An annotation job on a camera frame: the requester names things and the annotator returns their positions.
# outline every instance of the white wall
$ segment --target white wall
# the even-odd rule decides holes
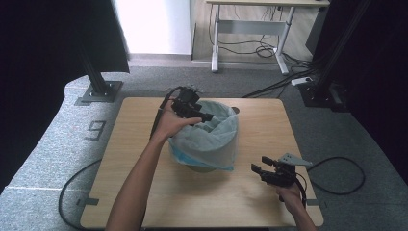
[[[191,55],[190,11],[194,2],[113,0],[128,52]]]

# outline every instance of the wooden table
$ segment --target wooden table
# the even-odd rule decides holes
[[[240,109],[239,153],[233,171],[200,173],[175,163],[163,148],[154,176],[143,227],[273,227],[293,226],[273,187],[251,171],[251,163],[266,170],[261,157],[277,160],[289,152],[300,157],[291,124],[278,99],[210,98]],[[116,195],[146,146],[163,98],[123,101],[81,224],[102,228]],[[316,199],[305,167],[296,167],[308,182],[307,196]],[[307,206],[315,225],[323,224],[319,206]]]
[[[211,70],[218,72],[218,34],[249,34],[249,35],[275,35],[280,36],[278,46],[273,49],[276,61],[283,75],[289,73],[282,57],[283,46],[291,28],[294,10],[296,7],[328,7],[328,0],[207,0],[208,4],[217,5],[214,26],[214,45]],[[241,6],[281,6],[291,7],[286,21],[243,21],[222,20],[219,9],[222,5]]]

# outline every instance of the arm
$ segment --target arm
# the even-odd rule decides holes
[[[180,118],[166,104],[157,129],[123,183],[112,207],[106,230],[138,230],[147,204],[160,152],[169,137],[201,118]]]
[[[316,231],[318,230],[303,207],[300,199],[300,190],[296,184],[291,185],[288,188],[277,187],[276,193],[282,196],[285,201],[285,206],[292,214],[296,227],[300,231]]]

